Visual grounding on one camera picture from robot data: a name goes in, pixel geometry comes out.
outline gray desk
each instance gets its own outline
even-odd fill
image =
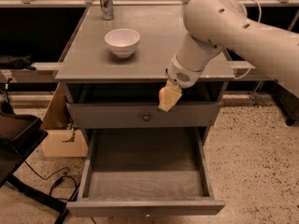
[[[234,76],[221,54],[171,112],[157,108],[165,68],[185,35],[183,6],[115,6],[103,21],[90,7],[56,79],[89,143],[80,191],[67,204],[77,217],[216,215],[203,144]],[[107,32],[141,34],[136,53],[119,59]]]

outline white bowl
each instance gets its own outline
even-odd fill
[[[116,29],[106,34],[105,41],[109,49],[121,58],[131,56],[139,43],[140,34],[132,29]]]

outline speckled floor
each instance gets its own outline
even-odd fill
[[[50,96],[19,97],[12,101],[17,113],[42,117]],[[215,198],[225,207],[213,217],[96,217],[107,223],[299,223],[299,124],[285,124],[285,116],[270,95],[259,96],[259,108],[243,94],[225,94],[223,108],[205,145],[206,162]],[[84,159],[44,158],[38,148],[28,162],[43,176],[64,166],[78,182]],[[30,186],[49,192],[60,176],[41,180],[26,165],[16,173]],[[67,198],[71,180],[53,195]],[[55,211],[19,194],[9,185],[0,188],[0,223],[54,223]],[[69,215],[64,223],[90,223],[90,218]]]

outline soda can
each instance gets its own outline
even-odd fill
[[[100,0],[101,8],[103,12],[103,18],[105,20],[114,19],[113,14],[113,1],[112,0]]]

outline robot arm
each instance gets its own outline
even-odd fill
[[[238,54],[299,97],[299,34],[247,18],[235,0],[192,0],[184,13],[188,31],[168,67],[159,93],[164,111],[174,106],[181,88],[192,86],[223,48]]]

